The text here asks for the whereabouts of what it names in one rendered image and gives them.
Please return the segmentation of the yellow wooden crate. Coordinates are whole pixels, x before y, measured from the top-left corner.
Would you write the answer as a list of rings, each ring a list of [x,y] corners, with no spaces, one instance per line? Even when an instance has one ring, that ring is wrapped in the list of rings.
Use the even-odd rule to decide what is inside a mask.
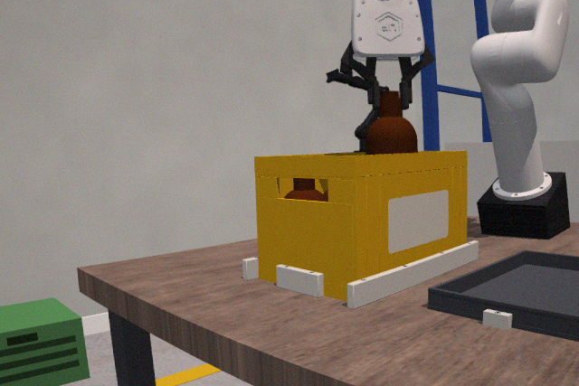
[[[467,166],[460,151],[255,156],[259,279],[276,265],[324,274],[324,296],[467,243]],[[328,202],[285,199],[315,179]]]

